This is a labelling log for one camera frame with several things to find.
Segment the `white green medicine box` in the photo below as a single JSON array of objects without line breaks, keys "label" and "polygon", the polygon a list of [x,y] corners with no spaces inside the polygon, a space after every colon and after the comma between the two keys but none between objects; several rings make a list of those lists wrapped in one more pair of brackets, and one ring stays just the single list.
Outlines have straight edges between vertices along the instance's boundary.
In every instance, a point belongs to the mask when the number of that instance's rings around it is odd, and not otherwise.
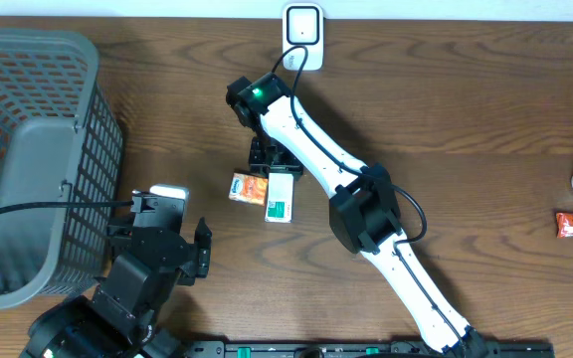
[{"label": "white green medicine box", "polygon": [[269,174],[266,222],[285,224],[291,222],[293,189],[294,177],[292,174]]}]

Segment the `orange tissue pack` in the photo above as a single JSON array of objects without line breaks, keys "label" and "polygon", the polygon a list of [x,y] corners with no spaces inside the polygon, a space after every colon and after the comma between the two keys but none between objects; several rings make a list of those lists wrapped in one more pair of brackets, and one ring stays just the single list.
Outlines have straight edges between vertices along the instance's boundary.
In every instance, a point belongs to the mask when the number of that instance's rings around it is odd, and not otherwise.
[{"label": "orange tissue pack", "polygon": [[266,201],[269,180],[243,173],[234,173],[229,191],[233,201],[263,206]]}]

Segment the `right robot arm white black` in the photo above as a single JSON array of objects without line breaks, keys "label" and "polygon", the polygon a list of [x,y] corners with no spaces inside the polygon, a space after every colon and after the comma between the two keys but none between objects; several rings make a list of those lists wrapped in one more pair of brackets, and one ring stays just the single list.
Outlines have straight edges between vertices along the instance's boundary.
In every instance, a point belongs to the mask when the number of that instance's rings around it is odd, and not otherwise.
[{"label": "right robot arm white black", "polygon": [[484,340],[440,292],[402,227],[398,196],[388,171],[368,166],[338,145],[274,73],[228,85],[226,103],[241,124],[283,146],[328,197],[329,226],[350,252],[369,261],[414,319],[423,341],[440,354],[484,357]]}]

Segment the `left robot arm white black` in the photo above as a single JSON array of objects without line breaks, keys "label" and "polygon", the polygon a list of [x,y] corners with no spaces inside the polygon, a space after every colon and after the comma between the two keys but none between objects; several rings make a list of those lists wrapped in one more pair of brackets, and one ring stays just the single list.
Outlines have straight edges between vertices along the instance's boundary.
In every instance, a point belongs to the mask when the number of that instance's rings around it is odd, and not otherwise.
[{"label": "left robot arm white black", "polygon": [[157,328],[178,285],[207,276],[212,232],[199,222],[193,242],[180,230],[189,199],[184,187],[156,184],[133,192],[130,215],[106,228],[112,264],[92,297],[69,297],[28,330],[24,357],[184,357],[187,347]]}]

